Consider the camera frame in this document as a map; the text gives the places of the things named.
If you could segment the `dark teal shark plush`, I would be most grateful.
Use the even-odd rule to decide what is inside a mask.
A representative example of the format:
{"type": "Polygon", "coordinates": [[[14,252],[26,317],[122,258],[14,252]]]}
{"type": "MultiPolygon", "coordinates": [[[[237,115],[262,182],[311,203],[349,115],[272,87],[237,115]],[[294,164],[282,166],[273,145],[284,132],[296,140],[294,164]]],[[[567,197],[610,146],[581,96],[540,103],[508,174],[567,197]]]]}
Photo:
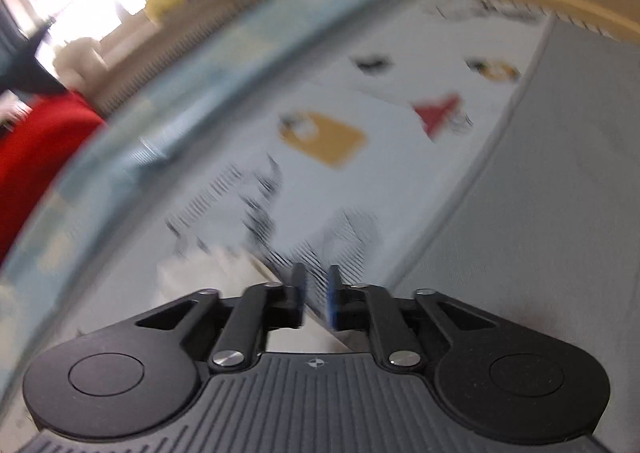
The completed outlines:
{"type": "Polygon", "coordinates": [[[66,87],[38,61],[37,50],[48,35],[55,18],[45,20],[28,39],[18,45],[17,52],[1,71],[1,92],[35,96],[59,96],[67,92],[66,87]]]}

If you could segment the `light blue patterned quilt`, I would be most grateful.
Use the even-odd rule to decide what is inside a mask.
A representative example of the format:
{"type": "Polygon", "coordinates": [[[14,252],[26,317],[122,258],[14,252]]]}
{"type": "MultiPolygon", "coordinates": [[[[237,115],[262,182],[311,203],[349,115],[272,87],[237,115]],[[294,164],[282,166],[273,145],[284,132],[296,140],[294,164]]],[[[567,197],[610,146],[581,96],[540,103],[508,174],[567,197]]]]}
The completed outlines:
{"type": "Polygon", "coordinates": [[[1,383],[134,199],[243,92],[381,0],[260,0],[143,88],[74,156],[1,268],[1,383]]]}

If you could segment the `red folded blanket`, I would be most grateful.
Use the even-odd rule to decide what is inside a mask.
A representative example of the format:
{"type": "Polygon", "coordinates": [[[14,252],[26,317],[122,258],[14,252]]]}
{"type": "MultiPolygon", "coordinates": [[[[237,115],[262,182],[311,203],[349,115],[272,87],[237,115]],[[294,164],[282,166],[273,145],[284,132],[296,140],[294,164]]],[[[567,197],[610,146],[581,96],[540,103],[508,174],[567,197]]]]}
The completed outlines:
{"type": "Polygon", "coordinates": [[[52,181],[102,117],[78,92],[40,97],[1,140],[1,255],[9,253],[52,181]]]}

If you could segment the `grey patterned bed sheet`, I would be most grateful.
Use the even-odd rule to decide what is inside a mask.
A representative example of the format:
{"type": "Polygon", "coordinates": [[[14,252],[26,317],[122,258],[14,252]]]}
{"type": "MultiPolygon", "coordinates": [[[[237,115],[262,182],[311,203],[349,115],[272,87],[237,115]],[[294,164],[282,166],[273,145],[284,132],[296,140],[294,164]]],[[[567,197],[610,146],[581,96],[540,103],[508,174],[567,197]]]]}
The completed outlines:
{"type": "Polygon", "coordinates": [[[510,0],[381,0],[278,64],[131,204],[1,383],[6,452],[634,452],[639,447],[639,48],[510,0]],[[160,427],[39,429],[43,352],[183,296],[306,269],[302,324],[160,427]],[[506,443],[337,331],[326,275],[420,288],[596,358],[590,435],[506,443]]]}

